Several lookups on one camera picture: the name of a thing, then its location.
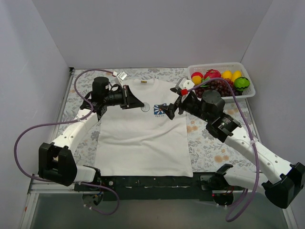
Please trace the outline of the yellow toy mango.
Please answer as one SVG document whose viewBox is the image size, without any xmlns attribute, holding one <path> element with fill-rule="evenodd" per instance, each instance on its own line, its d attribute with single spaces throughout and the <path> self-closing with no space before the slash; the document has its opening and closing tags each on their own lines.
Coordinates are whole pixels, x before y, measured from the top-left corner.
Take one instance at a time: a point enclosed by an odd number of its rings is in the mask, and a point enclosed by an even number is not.
<svg viewBox="0 0 305 229">
<path fill-rule="evenodd" d="M 234 83 L 236 79 L 242 77 L 242 73 L 241 71 L 235 71 L 233 74 L 232 74 L 232 77 L 231 77 L 231 81 Z"/>
</svg>

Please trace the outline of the round brooch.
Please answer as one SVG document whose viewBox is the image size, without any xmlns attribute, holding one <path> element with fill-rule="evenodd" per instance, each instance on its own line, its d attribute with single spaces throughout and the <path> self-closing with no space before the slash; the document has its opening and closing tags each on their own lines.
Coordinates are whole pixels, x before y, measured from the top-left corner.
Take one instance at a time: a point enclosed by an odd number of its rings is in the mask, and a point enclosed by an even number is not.
<svg viewBox="0 0 305 229">
<path fill-rule="evenodd" d="M 147 102 L 144 102 L 143 106 L 141 107 L 141 110 L 143 112 L 148 112 L 150 110 L 150 105 Z"/>
</svg>

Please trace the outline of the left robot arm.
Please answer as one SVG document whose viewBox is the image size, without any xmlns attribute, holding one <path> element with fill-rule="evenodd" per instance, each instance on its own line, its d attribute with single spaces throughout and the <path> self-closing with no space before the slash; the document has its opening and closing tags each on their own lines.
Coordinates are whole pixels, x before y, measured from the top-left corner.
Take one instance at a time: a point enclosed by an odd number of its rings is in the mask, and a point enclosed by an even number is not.
<svg viewBox="0 0 305 229">
<path fill-rule="evenodd" d="M 85 182 L 89 190 L 101 187 L 100 172 L 97 168 L 78 166 L 73 154 L 81 140 L 106 113 L 109 106 L 121 109 L 143 107 L 144 104 L 132 94 L 128 85 L 123 84 L 127 74 L 120 73 L 115 78 L 112 90 L 109 79 L 96 77 L 92 90 L 84 97 L 73 123 L 69 124 L 61 135 L 51 143 L 43 143 L 39 148 L 39 177 L 64 186 L 76 182 Z"/>
</svg>

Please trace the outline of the purple toy grapes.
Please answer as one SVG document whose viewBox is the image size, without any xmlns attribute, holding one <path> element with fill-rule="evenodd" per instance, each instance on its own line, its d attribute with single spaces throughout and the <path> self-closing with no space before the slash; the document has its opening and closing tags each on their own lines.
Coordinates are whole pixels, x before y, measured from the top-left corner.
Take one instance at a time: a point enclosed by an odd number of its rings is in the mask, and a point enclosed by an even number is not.
<svg viewBox="0 0 305 229">
<path fill-rule="evenodd" d="M 230 79 L 225 79 L 225 80 L 229 83 L 235 96 L 242 95 L 242 92 L 235 89 L 234 83 Z M 221 95 L 221 97 L 232 96 L 231 91 L 228 88 L 227 84 L 222 80 L 211 81 L 205 84 L 203 87 L 199 87 L 195 89 L 195 94 L 198 98 L 201 98 L 203 93 L 207 90 L 215 90 Z"/>
</svg>

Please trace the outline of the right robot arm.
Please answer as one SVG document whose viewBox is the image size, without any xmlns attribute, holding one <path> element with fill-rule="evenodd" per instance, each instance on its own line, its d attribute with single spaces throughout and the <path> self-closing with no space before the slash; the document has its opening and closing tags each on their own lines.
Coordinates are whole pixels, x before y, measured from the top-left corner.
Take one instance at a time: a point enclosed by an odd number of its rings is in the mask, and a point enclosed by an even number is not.
<svg viewBox="0 0 305 229">
<path fill-rule="evenodd" d="M 225 164 L 203 185 L 212 190 L 228 189 L 238 186 L 263 193 L 279 208 L 286 209 L 305 186 L 305 166 L 298 162 L 292 164 L 276 155 L 250 136 L 250 132 L 224 112 L 225 101 L 215 90 L 203 93 L 201 99 L 194 92 L 179 96 L 173 104 L 160 105 L 159 108 L 170 118 L 187 112 L 202 120 L 210 135 L 235 149 L 246 157 L 257 169 L 251 175 L 237 172 L 233 165 Z"/>
</svg>

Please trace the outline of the red yellow toy apple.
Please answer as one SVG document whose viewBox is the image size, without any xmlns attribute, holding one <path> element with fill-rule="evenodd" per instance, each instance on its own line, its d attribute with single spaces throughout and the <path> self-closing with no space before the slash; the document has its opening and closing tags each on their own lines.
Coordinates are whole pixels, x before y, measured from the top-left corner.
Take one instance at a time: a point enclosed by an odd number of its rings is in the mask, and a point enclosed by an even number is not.
<svg viewBox="0 0 305 229">
<path fill-rule="evenodd" d="M 194 83 L 194 85 L 199 85 L 202 83 L 203 80 L 203 74 L 201 72 L 194 72 L 191 75 L 191 80 Z"/>
</svg>

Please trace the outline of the red dragon fruit toy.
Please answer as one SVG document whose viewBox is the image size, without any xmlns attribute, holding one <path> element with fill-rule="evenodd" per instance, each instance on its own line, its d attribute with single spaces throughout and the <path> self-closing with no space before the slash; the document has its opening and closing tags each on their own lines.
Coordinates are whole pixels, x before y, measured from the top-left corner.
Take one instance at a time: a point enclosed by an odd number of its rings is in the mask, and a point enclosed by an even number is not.
<svg viewBox="0 0 305 229">
<path fill-rule="evenodd" d="M 213 78 L 221 78 L 221 73 L 216 69 L 210 69 L 204 75 L 205 80 L 209 80 Z"/>
</svg>

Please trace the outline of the white plastic basket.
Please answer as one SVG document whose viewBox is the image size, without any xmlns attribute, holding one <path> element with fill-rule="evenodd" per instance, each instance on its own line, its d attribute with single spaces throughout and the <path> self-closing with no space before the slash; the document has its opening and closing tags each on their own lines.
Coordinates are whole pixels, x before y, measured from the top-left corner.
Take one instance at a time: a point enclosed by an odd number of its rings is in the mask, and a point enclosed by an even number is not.
<svg viewBox="0 0 305 229">
<path fill-rule="evenodd" d="M 198 98 L 201 98 L 207 90 L 215 90 L 226 102 L 232 102 L 234 99 L 230 88 L 237 99 L 255 95 L 253 83 L 246 69 L 239 62 L 191 65 L 187 68 L 187 72 L 188 78 L 195 84 L 215 79 L 195 89 Z"/>
</svg>

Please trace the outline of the yellow toy lemon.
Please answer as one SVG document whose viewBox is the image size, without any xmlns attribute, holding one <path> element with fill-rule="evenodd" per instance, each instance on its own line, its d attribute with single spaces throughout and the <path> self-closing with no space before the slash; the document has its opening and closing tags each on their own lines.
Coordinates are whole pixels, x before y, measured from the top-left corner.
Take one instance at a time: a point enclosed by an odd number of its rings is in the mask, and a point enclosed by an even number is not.
<svg viewBox="0 0 305 229">
<path fill-rule="evenodd" d="M 225 72 L 222 73 L 221 77 L 224 78 L 224 79 L 229 79 L 229 80 L 231 80 L 231 78 L 232 78 L 232 72 L 229 71 L 229 70 L 227 70 L 227 71 L 225 71 Z"/>
</svg>

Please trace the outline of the floral table mat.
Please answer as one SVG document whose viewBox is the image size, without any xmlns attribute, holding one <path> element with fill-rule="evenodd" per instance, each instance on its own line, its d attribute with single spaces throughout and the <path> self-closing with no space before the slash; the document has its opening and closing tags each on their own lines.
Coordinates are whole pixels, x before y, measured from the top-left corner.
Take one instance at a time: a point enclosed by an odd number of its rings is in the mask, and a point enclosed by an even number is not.
<svg viewBox="0 0 305 229">
<path fill-rule="evenodd" d="M 111 82 L 113 81 L 113 77 L 104 72 L 88 72 L 75 80 L 81 72 L 81 70 L 70 70 L 69 84 L 64 97 L 65 107 L 62 112 L 62 121 L 72 120 L 82 102 L 75 92 L 74 83 L 77 84 L 78 91 L 82 95 L 86 95 L 91 89 L 95 77 L 105 76 Z M 125 68 L 124 72 L 128 74 L 130 79 L 157 78 L 173 83 L 177 83 L 182 77 L 187 77 L 186 68 Z M 100 121 L 96 124 L 78 145 L 74 154 L 75 162 L 78 165 L 94 165 L 100 126 L 103 123 Z M 188 114 L 186 116 L 186 129 L 190 160 L 194 172 L 214 172 L 226 163 L 242 170 L 255 171 L 255 166 L 245 157 L 213 138 L 199 118 Z"/>
</svg>

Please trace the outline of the white t-shirt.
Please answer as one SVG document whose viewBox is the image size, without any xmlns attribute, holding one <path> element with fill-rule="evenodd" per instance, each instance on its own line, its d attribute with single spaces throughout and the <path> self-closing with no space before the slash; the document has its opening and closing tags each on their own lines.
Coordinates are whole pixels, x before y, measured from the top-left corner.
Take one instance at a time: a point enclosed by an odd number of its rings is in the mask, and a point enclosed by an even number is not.
<svg viewBox="0 0 305 229">
<path fill-rule="evenodd" d="M 192 177 L 186 116 L 175 114 L 173 120 L 159 105 L 174 103 L 178 95 L 171 92 L 172 82 L 139 79 L 125 82 L 132 93 L 150 105 L 122 110 L 107 108 L 101 118 L 94 166 L 102 176 L 186 176 Z"/>
</svg>

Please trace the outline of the green toy watermelon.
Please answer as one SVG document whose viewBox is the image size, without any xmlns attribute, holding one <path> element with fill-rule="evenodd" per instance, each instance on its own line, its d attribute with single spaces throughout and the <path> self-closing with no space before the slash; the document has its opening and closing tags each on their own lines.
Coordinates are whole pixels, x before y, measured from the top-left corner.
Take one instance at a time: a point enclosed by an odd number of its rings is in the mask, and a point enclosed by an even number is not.
<svg viewBox="0 0 305 229">
<path fill-rule="evenodd" d="M 250 86 L 250 81 L 246 77 L 240 77 L 235 80 L 234 82 L 234 88 L 237 91 L 243 92 L 245 89 L 247 89 Z"/>
</svg>

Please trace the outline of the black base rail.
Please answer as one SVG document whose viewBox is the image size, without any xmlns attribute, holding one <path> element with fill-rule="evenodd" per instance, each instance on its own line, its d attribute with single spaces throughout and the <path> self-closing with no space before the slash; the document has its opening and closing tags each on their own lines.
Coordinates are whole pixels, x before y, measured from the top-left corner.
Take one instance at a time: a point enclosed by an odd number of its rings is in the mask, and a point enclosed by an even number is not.
<svg viewBox="0 0 305 229">
<path fill-rule="evenodd" d="M 98 202 L 116 201 L 115 192 L 120 200 L 194 199 L 230 205 L 234 200 L 233 192 L 240 188 L 224 182 L 210 187 L 207 184 L 213 175 L 211 172 L 195 172 L 192 177 L 108 176 L 100 177 L 96 184 L 110 190 L 80 184 L 75 184 L 74 190 L 97 193 Z"/>
</svg>

